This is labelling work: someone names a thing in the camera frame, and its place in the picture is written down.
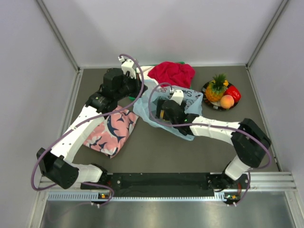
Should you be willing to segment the light blue cartoon plastic bag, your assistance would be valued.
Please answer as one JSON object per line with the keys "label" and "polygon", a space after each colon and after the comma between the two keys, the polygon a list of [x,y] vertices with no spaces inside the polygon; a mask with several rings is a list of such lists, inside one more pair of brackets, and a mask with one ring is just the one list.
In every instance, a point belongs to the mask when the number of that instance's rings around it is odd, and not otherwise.
{"label": "light blue cartoon plastic bag", "polygon": [[[170,86],[166,85],[165,87],[157,87],[154,80],[145,80],[144,84],[148,87],[148,89],[133,105],[133,112],[152,127],[162,128],[184,140],[193,141],[194,136],[184,136],[178,131],[178,129],[156,123],[151,117],[152,114],[156,114],[156,103],[160,98],[164,100],[170,99]],[[180,89],[184,93],[183,101],[186,102],[185,113],[202,115],[201,103],[203,100],[203,93],[176,85],[173,86],[173,88]]]}

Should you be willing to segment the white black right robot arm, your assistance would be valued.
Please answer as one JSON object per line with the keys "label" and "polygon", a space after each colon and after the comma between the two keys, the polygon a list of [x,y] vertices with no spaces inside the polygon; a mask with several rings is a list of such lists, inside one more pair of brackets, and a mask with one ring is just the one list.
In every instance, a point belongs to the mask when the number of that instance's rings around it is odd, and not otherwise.
{"label": "white black right robot arm", "polygon": [[271,140],[251,119],[222,122],[198,114],[187,114],[184,106],[173,100],[158,101],[156,118],[169,122],[184,136],[209,137],[234,147],[235,158],[219,177],[209,181],[210,186],[215,189],[233,188],[237,185],[245,172],[260,166],[271,145]]}

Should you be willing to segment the plastic pineapple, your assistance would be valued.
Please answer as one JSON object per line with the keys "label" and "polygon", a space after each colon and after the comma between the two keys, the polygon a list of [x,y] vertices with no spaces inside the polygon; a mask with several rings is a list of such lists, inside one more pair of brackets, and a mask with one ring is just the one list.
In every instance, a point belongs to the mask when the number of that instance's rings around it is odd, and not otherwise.
{"label": "plastic pineapple", "polygon": [[219,101],[224,95],[227,86],[224,85],[226,74],[218,74],[213,77],[206,90],[206,97],[211,102]]}

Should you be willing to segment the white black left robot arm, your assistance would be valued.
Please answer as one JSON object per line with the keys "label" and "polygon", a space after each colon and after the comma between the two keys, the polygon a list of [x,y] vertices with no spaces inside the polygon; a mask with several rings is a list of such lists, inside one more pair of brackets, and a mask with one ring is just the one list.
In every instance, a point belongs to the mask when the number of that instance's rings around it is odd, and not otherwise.
{"label": "white black left robot arm", "polygon": [[88,182],[97,188],[105,187],[108,177],[101,168],[92,164],[74,164],[73,159],[89,134],[106,117],[118,112],[118,101],[128,96],[139,99],[146,89],[141,70],[107,70],[99,90],[90,95],[81,113],[66,132],[47,149],[39,149],[34,168],[40,169],[44,177],[63,189],[69,189],[75,183]]}

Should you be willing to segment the orange peach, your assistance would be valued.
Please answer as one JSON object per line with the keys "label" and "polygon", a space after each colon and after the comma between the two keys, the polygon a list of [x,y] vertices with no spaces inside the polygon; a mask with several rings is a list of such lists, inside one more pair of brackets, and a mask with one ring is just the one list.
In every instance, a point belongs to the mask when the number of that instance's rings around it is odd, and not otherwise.
{"label": "orange peach", "polygon": [[235,104],[234,98],[231,95],[224,95],[220,100],[220,106],[223,109],[230,109]]}

